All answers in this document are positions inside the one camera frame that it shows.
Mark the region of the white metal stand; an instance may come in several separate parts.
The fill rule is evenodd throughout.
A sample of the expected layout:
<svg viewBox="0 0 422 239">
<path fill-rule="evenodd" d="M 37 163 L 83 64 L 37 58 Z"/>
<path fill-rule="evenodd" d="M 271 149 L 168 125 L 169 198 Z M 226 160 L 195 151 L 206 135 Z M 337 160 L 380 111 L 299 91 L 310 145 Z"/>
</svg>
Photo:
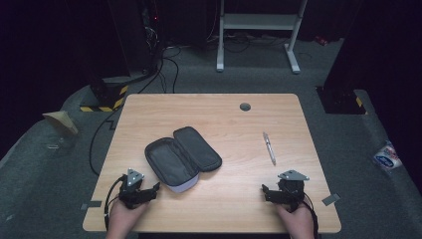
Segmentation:
<svg viewBox="0 0 422 239">
<path fill-rule="evenodd" d="M 224 31 L 225 30 L 273 30 L 290 31 L 289 42 L 284 45 L 292 72 L 301 72 L 294 53 L 294 46 L 299 34 L 308 0 L 301 0 L 297 14 L 239 14 L 226 13 L 225 0 L 220 0 L 219 40 L 216 58 L 216 71 L 224 71 Z"/>
</svg>

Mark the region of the brown cardboard piece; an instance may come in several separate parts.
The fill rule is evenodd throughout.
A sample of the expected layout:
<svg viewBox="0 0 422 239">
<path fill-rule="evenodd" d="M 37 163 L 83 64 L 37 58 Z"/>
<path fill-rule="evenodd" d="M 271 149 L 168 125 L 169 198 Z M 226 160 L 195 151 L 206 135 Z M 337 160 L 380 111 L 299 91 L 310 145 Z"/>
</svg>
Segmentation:
<svg viewBox="0 0 422 239">
<path fill-rule="evenodd" d="M 54 130 L 63 135 L 77 135 L 79 130 L 66 111 L 44 113 L 44 119 L 54 128 Z"/>
</svg>

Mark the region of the person's right hand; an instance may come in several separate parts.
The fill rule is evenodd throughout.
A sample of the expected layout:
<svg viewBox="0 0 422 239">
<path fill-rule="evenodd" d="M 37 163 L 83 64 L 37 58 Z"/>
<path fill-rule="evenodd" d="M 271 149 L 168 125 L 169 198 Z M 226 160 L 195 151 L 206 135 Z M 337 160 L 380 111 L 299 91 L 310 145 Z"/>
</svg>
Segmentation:
<svg viewBox="0 0 422 239">
<path fill-rule="evenodd" d="M 276 204 L 276 209 L 291 239 L 315 239 L 312 213 L 304 203 L 294 212 L 281 204 Z"/>
</svg>

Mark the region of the clear silver pen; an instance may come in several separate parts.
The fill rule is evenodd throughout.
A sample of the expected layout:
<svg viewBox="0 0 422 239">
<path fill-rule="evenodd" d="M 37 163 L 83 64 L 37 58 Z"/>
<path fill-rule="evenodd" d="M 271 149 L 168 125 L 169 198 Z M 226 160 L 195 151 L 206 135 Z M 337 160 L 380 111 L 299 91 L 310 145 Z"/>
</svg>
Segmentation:
<svg viewBox="0 0 422 239">
<path fill-rule="evenodd" d="M 264 138 L 264 141 L 265 141 L 265 144 L 266 144 L 266 147 L 267 147 L 267 151 L 269 153 L 269 156 L 270 156 L 270 159 L 271 159 L 272 164 L 273 165 L 277 165 L 277 160 L 275 158 L 274 151 L 272 149 L 272 145 L 271 145 L 269 136 L 264 131 L 263 131 L 263 138 Z"/>
</svg>

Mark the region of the black computer tower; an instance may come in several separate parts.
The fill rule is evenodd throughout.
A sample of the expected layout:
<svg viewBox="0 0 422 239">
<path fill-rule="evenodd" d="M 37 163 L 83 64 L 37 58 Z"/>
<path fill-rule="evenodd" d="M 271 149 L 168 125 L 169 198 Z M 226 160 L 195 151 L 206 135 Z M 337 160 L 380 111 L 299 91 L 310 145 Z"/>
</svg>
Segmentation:
<svg viewBox="0 0 422 239">
<path fill-rule="evenodd" d="M 154 0 L 108 0 L 122 48 L 126 74 L 147 76 L 156 69 L 159 46 Z"/>
</svg>

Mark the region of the open black pencil case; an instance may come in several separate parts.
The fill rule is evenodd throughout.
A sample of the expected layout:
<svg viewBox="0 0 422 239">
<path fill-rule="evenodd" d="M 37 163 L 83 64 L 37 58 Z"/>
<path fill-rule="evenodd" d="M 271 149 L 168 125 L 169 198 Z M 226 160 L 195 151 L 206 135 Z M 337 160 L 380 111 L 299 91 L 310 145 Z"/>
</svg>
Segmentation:
<svg viewBox="0 0 422 239">
<path fill-rule="evenodd" d="M 218 169 L 221 156 L 193 127 L 186 126 L 150 143 L 144 150 L 156 176 L 173 192 L 193 187 L 201 172 Z"/>
</svg>

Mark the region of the black yellow striped stand base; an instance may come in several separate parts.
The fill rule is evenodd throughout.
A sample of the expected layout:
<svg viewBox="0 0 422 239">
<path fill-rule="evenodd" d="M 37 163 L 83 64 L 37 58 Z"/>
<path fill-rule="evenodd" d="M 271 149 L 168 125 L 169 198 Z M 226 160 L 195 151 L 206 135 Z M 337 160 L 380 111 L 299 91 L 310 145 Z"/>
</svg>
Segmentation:
<svg viewBox="0 0 422 239">
<path fill-rule="evenodd" d="M 86 113 L 116 111 L 127 89 L 127 85 L 108 85 L 102 79 L 95 79 L 80 102 L 80 110 Z"/>
</svg>

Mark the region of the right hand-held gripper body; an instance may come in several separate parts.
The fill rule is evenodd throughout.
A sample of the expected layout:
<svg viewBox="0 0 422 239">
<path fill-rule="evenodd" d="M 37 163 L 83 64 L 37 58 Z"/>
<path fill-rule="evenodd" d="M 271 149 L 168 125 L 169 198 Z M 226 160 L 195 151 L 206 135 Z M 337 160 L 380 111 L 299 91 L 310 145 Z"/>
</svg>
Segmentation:
<svg viewBox="0 0 422 239">
<path fill-rule="evenodd" d="M 278 177 L 279 189 L 269 191 L 274 197 L 273 203 L 288 205 L 291 211 L 295 211 L 305 198 L 305 182 L 310 178 L 295 170 L 282 172 Z"/>
</svg>

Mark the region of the clear plastic piece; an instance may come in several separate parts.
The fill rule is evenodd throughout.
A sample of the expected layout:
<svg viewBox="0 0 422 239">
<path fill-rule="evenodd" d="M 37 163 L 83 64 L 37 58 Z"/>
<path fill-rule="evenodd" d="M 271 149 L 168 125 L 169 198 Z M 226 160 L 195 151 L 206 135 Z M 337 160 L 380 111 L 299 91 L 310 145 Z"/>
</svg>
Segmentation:
<svg viewBox="0 0 422 239">
<path fill-rule="evenodd" d="M 52 135 L 47 138 L 45 147 L 51 150 L 58 150 L 66 148 L 68 144 L 69 141 L 65 137 Z"/>
</svg>

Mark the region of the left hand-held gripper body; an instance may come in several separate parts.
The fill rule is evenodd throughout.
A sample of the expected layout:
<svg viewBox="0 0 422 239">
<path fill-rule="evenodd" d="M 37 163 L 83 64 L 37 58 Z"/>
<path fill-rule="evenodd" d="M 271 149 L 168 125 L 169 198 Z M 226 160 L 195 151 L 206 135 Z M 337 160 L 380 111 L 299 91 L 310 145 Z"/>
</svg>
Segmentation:
<svg viewBox="0 0 422 239">
<path fill-rule="evenodd" d="M 146 202 L 145 194 L 140 190 L 144 175 L 132 168 L 127 170 L 120 186 L 118 198 L 128 209 L 134 209 Z"/>
</svg>

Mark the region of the white blue tissue packet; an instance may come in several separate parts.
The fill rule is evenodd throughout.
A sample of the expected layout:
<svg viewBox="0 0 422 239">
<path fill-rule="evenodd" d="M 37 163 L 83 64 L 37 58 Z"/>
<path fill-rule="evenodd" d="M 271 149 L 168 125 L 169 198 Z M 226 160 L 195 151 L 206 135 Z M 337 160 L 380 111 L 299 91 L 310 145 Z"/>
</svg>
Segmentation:
<svg viewBox="0 0 422 239">
<path fill-rule="evenodd" d="M 390 140 L 373 156 L 373 161 L 383 170 L 390 171 L 402 165 L 396 149 Z"/>
</svg>

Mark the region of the black stand base yellow mark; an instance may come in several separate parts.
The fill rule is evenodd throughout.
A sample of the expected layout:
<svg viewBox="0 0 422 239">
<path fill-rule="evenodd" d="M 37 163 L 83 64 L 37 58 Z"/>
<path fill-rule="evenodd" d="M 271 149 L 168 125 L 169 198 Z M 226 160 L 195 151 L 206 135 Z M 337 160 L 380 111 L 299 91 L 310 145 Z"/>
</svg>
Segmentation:
<svg viewBox="0 0 422 239">
<path fill-rule="evenodd" d="M 366 115 L 361 98 L 354 91 L 331 90 L 317 87 L 316 92 L 327 114 Z"/>
</svg>

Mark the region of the grey tape strip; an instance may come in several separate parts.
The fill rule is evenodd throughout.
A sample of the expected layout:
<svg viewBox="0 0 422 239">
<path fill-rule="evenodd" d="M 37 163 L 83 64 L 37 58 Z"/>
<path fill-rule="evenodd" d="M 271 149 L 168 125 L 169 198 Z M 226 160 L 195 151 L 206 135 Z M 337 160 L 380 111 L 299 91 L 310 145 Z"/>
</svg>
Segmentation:
<svg viewBox="0 0 422 239">
<path fill-rule="evenodd" d="M 86 211 L 89 208 L 97 208 L 97 207 L 102 207 L 102 202 L 95 200 L 95 201 L 83 203 L 80 207 L 80 210 Z"/>
<path fill-rule="evenodd" d="M 331 204 L 333 204 L 333 203 L 336 203 L 336 201 L 338 201 L 339 199 L 340 199 L 340 195 L 339 195 L 338 193 L 334 193 L 334 194 L 332 194 L 332 195 L 330 195 L 330 196 L 328 196 L 328 197 L 324 198 L 324 199 L 322 200 L 322 203 L 323 203 L 325 206 L 329 206 L 329 205 L 331 205 Z"/>
</svg>

